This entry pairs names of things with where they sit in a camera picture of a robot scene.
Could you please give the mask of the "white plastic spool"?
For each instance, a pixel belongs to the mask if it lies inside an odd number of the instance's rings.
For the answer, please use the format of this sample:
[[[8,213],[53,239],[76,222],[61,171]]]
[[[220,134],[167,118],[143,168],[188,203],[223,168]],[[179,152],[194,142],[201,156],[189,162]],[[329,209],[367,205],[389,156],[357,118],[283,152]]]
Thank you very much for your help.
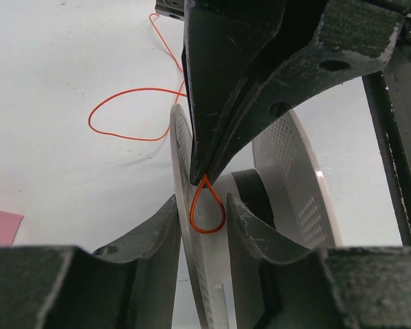
[[[181,106],[171,108],[169,127],[177,209],[199,325],[228,328],[234,316],[229,248],[216,200],[235,195],[280,234],[314,249],[343,243],[329,191],[294,111],[253,139],[253,168],[221,175],[214,192],[206,190],[199,197],[188,177],[192,136]]]

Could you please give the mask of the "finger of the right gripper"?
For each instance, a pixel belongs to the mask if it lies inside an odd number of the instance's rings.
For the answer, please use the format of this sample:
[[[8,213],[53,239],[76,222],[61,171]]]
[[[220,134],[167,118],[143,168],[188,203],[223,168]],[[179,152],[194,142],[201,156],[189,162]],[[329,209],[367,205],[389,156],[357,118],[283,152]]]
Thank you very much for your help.
[[[407,1],[290,1],[279,34],[250,64],[206,167],[216,180],[247,143],[289,110],[389,62]]]
[[[184,50],[193,142],[190,182],[206,172],[226,105],[262,48],[278,33],[285,1],[187,1]]]

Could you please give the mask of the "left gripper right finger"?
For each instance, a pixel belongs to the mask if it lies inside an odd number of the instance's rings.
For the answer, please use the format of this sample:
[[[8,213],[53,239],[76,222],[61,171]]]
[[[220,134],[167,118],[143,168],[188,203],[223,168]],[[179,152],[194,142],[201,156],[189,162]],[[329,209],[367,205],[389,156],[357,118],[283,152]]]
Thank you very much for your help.
[[[411,328],[411,247],[306,249],[227,197],[239,328]]]

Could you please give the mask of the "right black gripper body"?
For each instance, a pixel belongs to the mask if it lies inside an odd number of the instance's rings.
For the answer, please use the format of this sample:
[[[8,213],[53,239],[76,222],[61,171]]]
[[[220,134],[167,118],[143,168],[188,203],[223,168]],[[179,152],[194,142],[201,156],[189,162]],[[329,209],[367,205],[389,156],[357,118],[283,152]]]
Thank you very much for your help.
[[[184,20],[184,0],[156,0],[155,12],[176,20]]]

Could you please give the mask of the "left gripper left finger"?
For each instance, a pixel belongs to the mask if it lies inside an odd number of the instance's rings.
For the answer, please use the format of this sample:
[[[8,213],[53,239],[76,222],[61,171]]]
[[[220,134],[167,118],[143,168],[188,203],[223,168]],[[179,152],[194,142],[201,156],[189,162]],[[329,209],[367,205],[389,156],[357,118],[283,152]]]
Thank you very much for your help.
[[[180,241],[171,197],[93,253],[0,247],[0,328],[170,328]]]

